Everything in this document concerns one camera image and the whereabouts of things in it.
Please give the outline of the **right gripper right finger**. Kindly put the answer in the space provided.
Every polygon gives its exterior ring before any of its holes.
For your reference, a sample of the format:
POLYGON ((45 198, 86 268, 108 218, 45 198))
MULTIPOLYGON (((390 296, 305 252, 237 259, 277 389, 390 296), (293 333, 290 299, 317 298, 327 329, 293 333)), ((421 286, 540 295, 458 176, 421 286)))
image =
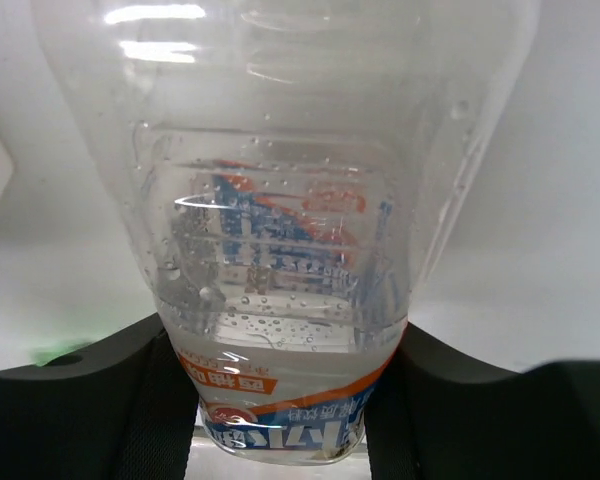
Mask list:
POLYGON ((600 360, 515 373, 410 325, 365 427, 374 479, 600 479, 600 360))

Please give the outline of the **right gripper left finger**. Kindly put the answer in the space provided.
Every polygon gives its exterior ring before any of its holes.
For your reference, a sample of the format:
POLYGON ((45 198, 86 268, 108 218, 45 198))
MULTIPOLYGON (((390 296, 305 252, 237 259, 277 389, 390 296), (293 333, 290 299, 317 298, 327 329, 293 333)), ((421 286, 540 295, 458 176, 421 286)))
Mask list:
POLYGON ((0 479, 182 479, 198 394, 157 315, 0 371, 0 479))

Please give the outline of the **clear bottle blue white label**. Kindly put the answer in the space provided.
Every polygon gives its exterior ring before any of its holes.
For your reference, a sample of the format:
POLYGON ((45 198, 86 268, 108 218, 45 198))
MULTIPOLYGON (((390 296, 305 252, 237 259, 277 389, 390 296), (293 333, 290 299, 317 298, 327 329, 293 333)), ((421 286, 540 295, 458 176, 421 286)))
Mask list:
POLYGON ((536 1, 35 1, 222 450, 328 465, 403 336, 536 1))

